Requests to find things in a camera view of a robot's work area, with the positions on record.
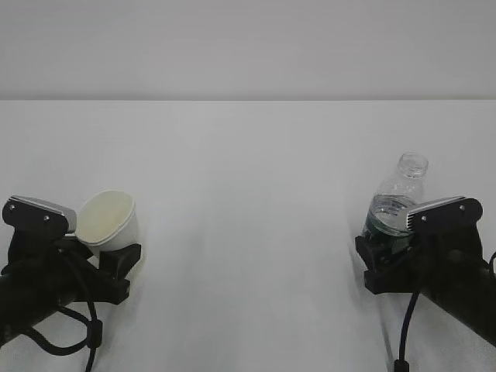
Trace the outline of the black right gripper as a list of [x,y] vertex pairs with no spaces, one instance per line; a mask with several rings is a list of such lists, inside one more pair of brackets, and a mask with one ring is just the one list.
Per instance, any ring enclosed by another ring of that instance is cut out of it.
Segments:
[[420,248],[392,256],[389,247],[363,236],[355,237],[355,247],[367,268],[365,288],[373,294],[412,293],[430,269],[430,254]]

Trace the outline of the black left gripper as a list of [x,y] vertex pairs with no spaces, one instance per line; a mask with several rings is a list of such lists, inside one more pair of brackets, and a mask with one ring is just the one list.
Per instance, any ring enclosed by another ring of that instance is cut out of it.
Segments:
[[98,268],[89,261],[94,254],[76,238],[58,240],[55,247],[76,267],[94,302],[119,305],[129,297],[130,282],[125,278],[141,259],[140,244],[100,252]]

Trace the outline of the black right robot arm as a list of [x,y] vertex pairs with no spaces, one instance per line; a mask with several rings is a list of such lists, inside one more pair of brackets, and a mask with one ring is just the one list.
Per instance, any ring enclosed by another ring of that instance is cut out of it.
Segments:
[[365,287],[371,293],[412,293],[419,290],[430,301],[495,344],[495,279],[482,257],[475,226],[440,236],[414,234],[411,244],[393,254],[363,236],[356,251],[367,269]]

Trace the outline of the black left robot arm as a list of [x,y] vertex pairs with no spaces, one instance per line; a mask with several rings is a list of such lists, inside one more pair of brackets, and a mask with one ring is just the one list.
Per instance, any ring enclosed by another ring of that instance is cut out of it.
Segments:
[[1,344],[5,345],[73,302],[118,305],[129,297],[128,273],[142,246],[131,244],[94,254],[74,236],[49,242],[24,232],[13,234],[8,263],[1,271]]

